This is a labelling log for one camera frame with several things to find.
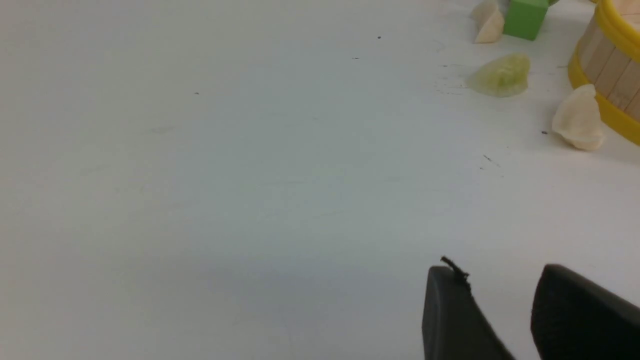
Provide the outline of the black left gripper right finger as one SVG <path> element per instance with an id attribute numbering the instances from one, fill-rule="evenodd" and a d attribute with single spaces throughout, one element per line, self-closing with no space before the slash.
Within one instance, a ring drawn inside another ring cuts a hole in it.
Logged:
<path id="1" fill-rule="evenodd" d="M 640 309 L 560 264 L 542 270 L 530 331 L 542 360 L 637 360 Z"/>

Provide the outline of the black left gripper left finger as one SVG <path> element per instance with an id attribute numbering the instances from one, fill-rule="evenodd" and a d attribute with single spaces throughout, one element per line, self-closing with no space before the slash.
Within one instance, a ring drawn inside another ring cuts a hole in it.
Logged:
<path id="1" fill-rule="evenodd" d="M 469 274 L 446 256 L 429 268 L 422 315 L 425 360 L 513 360 L 478 306 Z"/>

